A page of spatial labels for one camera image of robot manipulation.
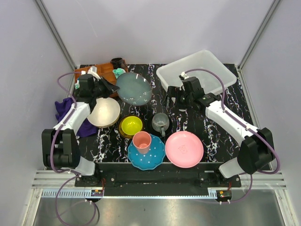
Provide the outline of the teal ceramic floral plate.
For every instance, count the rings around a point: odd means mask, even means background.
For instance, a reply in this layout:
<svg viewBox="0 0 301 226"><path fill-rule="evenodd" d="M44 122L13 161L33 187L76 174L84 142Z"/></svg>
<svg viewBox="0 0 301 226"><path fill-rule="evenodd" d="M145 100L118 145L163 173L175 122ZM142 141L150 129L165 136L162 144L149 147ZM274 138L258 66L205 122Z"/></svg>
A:
<svg viewBox="0 0 301 226"><path fill-rule="evenodd" d="M142 106L151 101L152 87L148 81L138 73L124 73L117 78L119 98L135 106Z"/></svg>

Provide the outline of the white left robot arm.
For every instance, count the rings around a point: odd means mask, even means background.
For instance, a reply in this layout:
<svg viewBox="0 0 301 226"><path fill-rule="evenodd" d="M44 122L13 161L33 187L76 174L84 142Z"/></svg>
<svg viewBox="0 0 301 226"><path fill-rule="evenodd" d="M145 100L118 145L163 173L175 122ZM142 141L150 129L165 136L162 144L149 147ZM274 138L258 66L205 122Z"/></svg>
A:
<svg viewBox="0 0 301 226"><path fill-rule="evenodd" d="M102 175L95 171L94 162L81 156L76 134L96 106L96 99L101 97L110 100L110 95L120 87L92 73L80 75L75 87L78 98L70 95L73 103L68 113L52 129L45 129L41 134L43 163L56 173L69 172L85 176L89 185L97 186Z"/></svg>

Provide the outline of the translucent white plastic bin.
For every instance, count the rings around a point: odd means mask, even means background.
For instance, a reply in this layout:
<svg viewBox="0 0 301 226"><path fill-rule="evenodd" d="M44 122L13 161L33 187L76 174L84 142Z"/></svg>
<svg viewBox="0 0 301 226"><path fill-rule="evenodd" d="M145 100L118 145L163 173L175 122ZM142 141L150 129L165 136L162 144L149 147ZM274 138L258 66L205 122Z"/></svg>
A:
<svg viewBox="0 0 301 226"><path fill-rule="evenodd" d="M182 81L179 75L191 69L206 69L213 72L222 80L225 88L237 81L236 76L209 50L196 52L162 66L157 69L156 74L164 90L167 90L168 86L180 87ZM204 71L193 71L188 73L188 76L197 77L206 94L218 95L222 93L222 86L213 75Z"/></svg>

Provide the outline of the blue dotted scalloped plate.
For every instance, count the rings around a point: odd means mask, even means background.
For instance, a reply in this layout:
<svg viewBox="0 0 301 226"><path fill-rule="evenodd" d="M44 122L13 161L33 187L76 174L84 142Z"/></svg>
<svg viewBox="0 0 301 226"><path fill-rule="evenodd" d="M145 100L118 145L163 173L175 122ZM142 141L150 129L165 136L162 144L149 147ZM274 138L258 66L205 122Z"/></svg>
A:
<svg viewBox="0 0 301 226"><path fill-rule="evenodd" d="M132 165L140 170L153 170L159 166L166 155L165 145L161 139L155 135L151 136L151 145L146 154L139 153L133 142L127 148L128 160Z"/></svg>

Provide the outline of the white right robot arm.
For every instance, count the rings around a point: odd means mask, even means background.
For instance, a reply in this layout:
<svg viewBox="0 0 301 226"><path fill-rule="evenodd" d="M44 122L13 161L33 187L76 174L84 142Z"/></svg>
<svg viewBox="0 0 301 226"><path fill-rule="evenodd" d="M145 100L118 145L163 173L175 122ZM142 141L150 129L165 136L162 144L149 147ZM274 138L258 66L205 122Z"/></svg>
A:
<svg viewBox="0 0 301 226"><path fill-rule="evenodd" d="M279 161L272 133L269 129L259 129L234 114L224 106L224 99L213 93L205 93L196 77L186 78L181 87L169 86L167 100L175 99L180 109L194 108L206 115L228 132L240 146L238 156L229 160L216 170L214 182L225 186L232 176L252 175L273 160Z"/></svg>

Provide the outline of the pink plastic cup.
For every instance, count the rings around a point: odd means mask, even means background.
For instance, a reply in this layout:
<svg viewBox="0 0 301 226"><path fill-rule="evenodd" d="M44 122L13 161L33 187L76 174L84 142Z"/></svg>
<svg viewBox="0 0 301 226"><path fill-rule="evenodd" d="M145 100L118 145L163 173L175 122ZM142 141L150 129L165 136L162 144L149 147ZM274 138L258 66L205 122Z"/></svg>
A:
<svg viewBox="0 0 301 226"><path fill-rule="evenodd" d="M151 145L151 135L145 131L140 131L134 135L132 141L139 153L146 154Z"/></svg>

